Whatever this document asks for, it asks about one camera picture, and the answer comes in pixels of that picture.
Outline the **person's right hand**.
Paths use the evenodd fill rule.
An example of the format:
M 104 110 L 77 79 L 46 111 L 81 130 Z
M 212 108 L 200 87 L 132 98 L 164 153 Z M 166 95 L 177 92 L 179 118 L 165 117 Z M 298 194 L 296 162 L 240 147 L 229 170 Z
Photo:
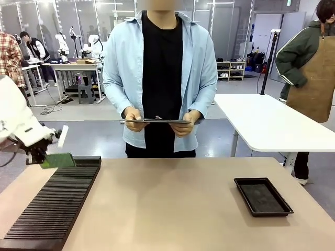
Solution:
M 142 119 L 140 111 L 133 106 L 127 107 L 122 114 L 125 117 L 125 126 L 130 131 L 140 132 L 149 124 L 147 122 L 131 122 L 132 120 Z

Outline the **person's left hand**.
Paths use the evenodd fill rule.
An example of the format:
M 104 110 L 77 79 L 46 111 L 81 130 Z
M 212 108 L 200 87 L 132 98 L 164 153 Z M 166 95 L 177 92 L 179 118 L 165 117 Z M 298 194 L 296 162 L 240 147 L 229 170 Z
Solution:
M 183 138 L 192 132 L 195 123 L 201 117 L 202 114 L 198 110 L 190 110 L 183 117 L 188 123 L 170 123 L 170 127 L 178 138 Z

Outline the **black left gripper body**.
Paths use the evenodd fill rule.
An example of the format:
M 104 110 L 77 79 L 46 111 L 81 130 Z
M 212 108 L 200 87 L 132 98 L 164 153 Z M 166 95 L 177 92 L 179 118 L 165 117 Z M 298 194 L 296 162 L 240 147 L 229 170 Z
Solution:
M 25 147 L 26 155 L 31 154 L 36 161 L 36 154 L 37 153 L 46 153 L 47 154 L 48 146 L 52 143 L 53 142 L 52 142 L 51 139 L 42 139 L 42 140 L 38 141 L 37 143 L 35 143 L 31 146 L 26 146 Z

